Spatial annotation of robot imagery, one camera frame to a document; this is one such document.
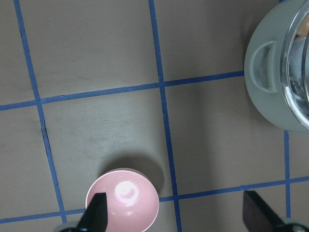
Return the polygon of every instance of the gray pot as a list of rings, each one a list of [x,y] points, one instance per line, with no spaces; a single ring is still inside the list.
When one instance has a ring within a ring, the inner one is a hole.
[[[289,131],[309,132],[308,41],[296,39],[308,13],[309,0],[278,4],[256,28],[245,57],[246,88],[254,105],[271,123]]]

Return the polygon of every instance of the contents inside pot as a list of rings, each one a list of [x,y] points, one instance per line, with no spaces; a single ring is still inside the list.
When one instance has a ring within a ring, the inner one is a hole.
[[[309,115],[309,15],[298,28],[289,55],[291,89],[304,114]]]

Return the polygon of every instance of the blue tape line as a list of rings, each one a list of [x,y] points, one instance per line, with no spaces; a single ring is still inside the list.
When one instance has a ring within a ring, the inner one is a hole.
[[[17,221],[42,219],[42,218],[53,218],[53,217],[59,217],[59,216],[61,216],[60,212],[47,213],[47,214],[36,214],[36,215],[22,216],[22,217],[12,217],[12,218],[0,219],[0,224],[17,222]]]
[[[169,157],[170,178],[171,178],[171,183],[172,183],[173,197],[177,197],[178,191],[177,191],[172,143],[171,143],[171,137],[170,137],[170,129],[169,129],[169,116],[168,116],[168,107],[167,107],[166,95],[165,95],[165,83],[164,83],[162,58],[161,58],[161,50],[160,50],[160,39],[159,39],[158,26],[157,26],[156,15],[155,15],[155,6],[154,6],[155,2],[154,0],[149,0],[148,2],[149,2],[151,25],[152,25],[152,30],[153,30],[154,45],[155,45],[154,51],[155,51],[156,66],[157,66],[158,79],[159,79],[159,85],[160,85],[160,96],[161,96],[161,104],[162,104],[164,129],[165,129],[165,138],[166,138],[168,157]],[[178,199],[174,199],[174,208],[175,208],[177,231],[182,232],[183,230],[182,230],[182,224],[181,224],[181,215],[180,215]]]
[[[0,105],[0,111],[2,110],[12,110],[17,108],[23,108],[28,106],[35,106],[35,101],[24,101],[24,102],[18,102],[18,103],[12,103],[7,105]]]
[[[221,193],[246,191],[250,189],[259,189],[259,188],[285,185],[285,184],[286,184],[286,180],[279,180],[279,181],[265,182],[265,183],[252,184],[252,185],[243,185],[243,186],[232,187],[232,188],[222,188],[222,189],[210,190],[210,191],[205,191],[205,192],[183,194],[183,195],[179,195],[178,198],[180,200],[183,200],[183,199],[189,199],[189,198],[205,197],[205,196],[216,195],[216,194],[221,194]]]
[[[73,215],[73,214],[83,214],[86,209],[73,209],[65,211],[66,215]]]
[[[174,197],[174,196],[160,197],[160,198],[159,198],[159,201],[160,201],[160,202],[170,202],[170,201],[173,201],[173,200],[175,200],[175,197]]]
[[[250,189],[259,189],[259,188],[265,188],[265,187],[286,185],[287,183],[292,184],[292,183],[307,182],[307,181],[309,181],[309,176],[303,176],[303,177],[293,178],[290,180],[279,180],[279,181],[272,181],[272,182],[252,184],[252,185],[243,185],[243,186],[232,187],[232,188],[222,188],[222,189],[210,190],[210,191],[205,191],[205,192],[189,193],[189,194],[183,194],[179,196],[161,197],[160,202],[170,202],[176,199],[178,200],[191,199],[191,198],[205,197],[205,196],[216,195],[216,194],[224,194],[224,193],[229,193],[229,192],[245,191],[245,190],[250,190]],[[59,217],[62,214],[65,214],[65,215],[82,214],[84,213],[84,211],[85,209],[74,209],[74,210],[64,211],[63,213],[54,212],[54,213],[47,213],[47,214],[37,214],[37,215],[22,216],[22,217],[4,218],[4,219],[0,219],[0,224],[16,222],[16,221],[40,219],[40,218]]]
[[[290,142],[289,142],[289,132],[284,131],[284,166],[285,166],[285,179],[290,179]],[[285,208],[286,217],[291,217],[291,187],[290,183],[285,185]]]
[[[216,75],[208,75],[208,76],[193,77],[193,78],[187,78],[187,79],[181,79],[181,80],[166,81],[164,85],[166,87],[186,85],[186,84],[192,84],[192,83],[198,83],[198,82],[204,82],[204,81],[214,81],[214,80],[227,79],[231,77],[240,77],[243,75],[244,75],[243,71],[237,71],[237,72],[231,72],[231,73],[227,72],[227,73],[221,73],[221,74],[216,74]]]
[[[56,101],[59,102],[59,101],[94,97],[94,96],[125,93],[125,92],[146,90],[146,89],[152,89],[152,88],[158,88],[158,87],[159,87],[159,83],[145,84],[145,85],[133,86],[133,87],[111,88],[111,89],[90,91],[90,92],[85,92],[85,93],[73,93],[73,94],[68,94],[68,95],[60,95],[60,96],[55,96],[55,97],[42,98],[41,102],[43,104],[46,104],[46,103],[51,103],[51,102],[56,102]]]
[[[42,107],[40,95],[39,95],[39,92],[38,92],[37,82],[36,82],[36,79],[35,79],[35,74],[34,74],[33,65],[32,65],[32,61],[31,61],[30,50],[29,50],[29,45],[28,45],[28,41],[27,41],[27,35],[26,35],[23,16],[22,16],[21,9],[20,9],[19,0],[14,0],[14,5],[15,5],[15,11],[16,11],[18,26],[19,26],[19,30],[20,30],[20,34],[21,34],[23,49],[24,49],[24,53],[25,53],[27,69],[28,69],[28,73],[29,73],[31,86],[32,86],[35,102],[36,102],[36,105],[37,105],[39,117],[40,117],[40,123],[41,123],[41,129],[42,129],[42,135],[43,135],[43,140],[44,140],[44,144],[45,144],[46,154],[47,154],[47,160],[48,160],[52,180],[53,180],[54,187],[55,187],[58,206],[59,206],[59,210],[60,210],[60,213],[61,213],[61,219],[62,219],[63,223],[66,223],[67,219],[66,219],[66,216],[63,214],[64,213],[64,206],[63,206],[63,202],[62,202],[62,198],[61,198],[61,193],[60,193],[60,188],[59,188],[59,184],[58,184],[55,164],[54,164],[54,161],[53,161],[52,152],[51,152],[51,149],[50,149],[49,140],[48,140],[48,136],[47,136],[47,132],[46,132],[46,128],[45,128],[45,117],[44,117],[43,107]]]
[[[309,181],[309,176],[293,178],[293,179],[288,180],[288,183],[293,184],[293,183],[299,183],[299,182],[305,182],[305,181]]]
[[[96,91],[83,92],[83,93],[59,95],[59,96],[53,96],[53,97],[48,97],[48,98],[42,98],[41,103],[47,104],[47,103],[52,103],[52,102],[60,102],[60,101],[67,101],[67,100],[73,100],[73,99],[81,99],[81,98],[103,96],[103,95],[110,95],[110,94],[116,94],[116,93],[126,93],[126,92],[147,90],[147,89],[152,89],[152,88],[159,88],[160,86],[170,87],[170,86],[186,85],[186,84],[192,84],[192,83],[198,83],[198,82],[227,79],[231,77],[239,77],[239,76],[243,76],[243,71],[231,72],[231,73],[228,72],[228,73],[221,73],[221,74],[201,76],[201,77],[193,77],[193,78],[182,79],[182,80],[166,81],[163,84],[151,83],[151,84],[144,84],[140,86],[119,87],[119,88],[103,89],[103,90],[96,90]],[[8,105],[0,105],[0,111],[22,108],[22,107],[27,107],[27,106],[34,106],[34,105],[36,105],[35,101],[25,101],[25,102],[18,102],[18,103],[13,103],[13,104],[8,104]]]
[[[159,32],[158,32],[158,25],[156,21],[155,15],[155,2],[154,0],[149,0],[149,10],[150,10],[150,19],[151,25],[153,29],[153,38],[154,38],[154,51],[155,51],[155,59],[156,59],[156,67],[159,77],[159,82],[164,82],[163,77],[163,67],[162,67],[162,58],[161,58],[161,49],[160,49],[160,39],[159,39]]]

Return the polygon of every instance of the floor tile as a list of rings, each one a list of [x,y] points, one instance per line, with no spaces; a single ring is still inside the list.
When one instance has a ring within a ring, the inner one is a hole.
[[[309,175],[309,135],[290,132],[290,173],[291,178]]]
[[[0,105],[33,100],[14,2],[0,7]]]
[[[18,221],[0,224],[0,231],[23,231],[23,232],[59,232],[54,231],[61,224],[61,217],[50,217],[36,220]]]
[[[81,219],[82,214],[68,215],[67,220],[70,225],[77,225]],[[176,232],[176,220],[174,202],[161,202],[159,208],[159,214],[154,221],[153,225],[147,230],[147,232]]]
[[[43,106],[64,206],[84,208],[91,184],[114,168],[144,173],[172,195],[158,89]]]
[[[72,214],[72,215],[67,215],[67,223],[65,224],[60,224],[59,226],[56,227],[54,232],[59,232],[62,231],[66,228],[74,228],[77,226],[79,220],[82,218],[83,214]]]
[[[0,218],[59,211],[36,107],[0,112]]]
[[[148,1],[21,6],[41,97],[158,82]]]
[[[243,69],[249,39],[278,0],[155,0],[165,80]]]
[[[309,182],[291,184],[291,217],[309,227]]]
[[[179,194],[284,179],[283,131],[255,109],[243,77],[166,94]]]
[[[285,216],[284,186],[256,189],[280,217]],[[243,192],[180,200],[183,232],[248,232],[242,222]]]

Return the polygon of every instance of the pink bowl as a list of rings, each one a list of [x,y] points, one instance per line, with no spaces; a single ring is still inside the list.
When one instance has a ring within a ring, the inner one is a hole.
[[[114,169],[99,177],[87,193],[86,207],[97,192],[106,192],[106,232],[144,232],[158,215],[158,193],[150,180],[134,169]]]

